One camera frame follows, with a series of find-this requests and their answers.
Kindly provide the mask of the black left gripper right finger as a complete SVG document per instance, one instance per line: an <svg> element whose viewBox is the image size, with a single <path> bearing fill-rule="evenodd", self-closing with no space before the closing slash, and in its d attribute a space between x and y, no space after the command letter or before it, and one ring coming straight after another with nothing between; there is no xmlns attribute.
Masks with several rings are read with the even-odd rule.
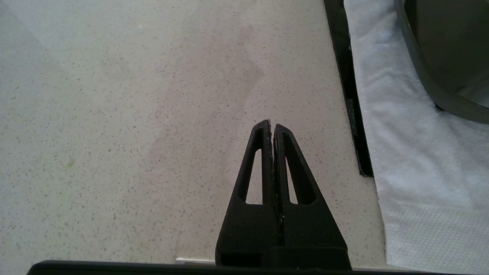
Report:
<svg viewBox="0 0 489 275"><path fill-rule="evenodd" d="M274 165L283 243L347 249L294 134L281 124L274 132Z"/></svg>

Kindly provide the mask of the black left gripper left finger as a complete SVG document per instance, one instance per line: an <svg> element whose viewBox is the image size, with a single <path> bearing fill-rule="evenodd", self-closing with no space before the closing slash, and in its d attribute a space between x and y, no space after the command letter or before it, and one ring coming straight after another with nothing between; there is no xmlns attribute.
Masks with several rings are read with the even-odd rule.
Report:
<svg viewBox="0 0 489 275"><path fill-rule="evenodd" d="M217 244L215 264L231 267L262 267L264 253L280 245L277 185L274 182L271 125L257 123L246 151L225 213ZM261 151L262 203L246 202L254 158Z"/></svg>

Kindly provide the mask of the black rice cooker body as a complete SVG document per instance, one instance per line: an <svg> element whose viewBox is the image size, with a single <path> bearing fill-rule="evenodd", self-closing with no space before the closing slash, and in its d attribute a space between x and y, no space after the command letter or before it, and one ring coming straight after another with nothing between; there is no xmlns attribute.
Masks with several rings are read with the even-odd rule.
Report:
<svg viewBox="0 0 489 275"><path fill-rule="evenodd" d="M441 110L489 124L489 0L393 0L417 76Z"/></svg>

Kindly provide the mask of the white towel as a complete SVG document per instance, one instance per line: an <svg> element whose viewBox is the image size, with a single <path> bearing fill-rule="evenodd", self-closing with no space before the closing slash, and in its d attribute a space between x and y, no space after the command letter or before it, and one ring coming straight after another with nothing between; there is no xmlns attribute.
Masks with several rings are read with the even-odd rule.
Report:
<svg viewBox="0 0 489 275"><path fill-rule="evenodd" d="M489 125L438 111L393 0L345 0L388 265L489 275Z"/></svg>

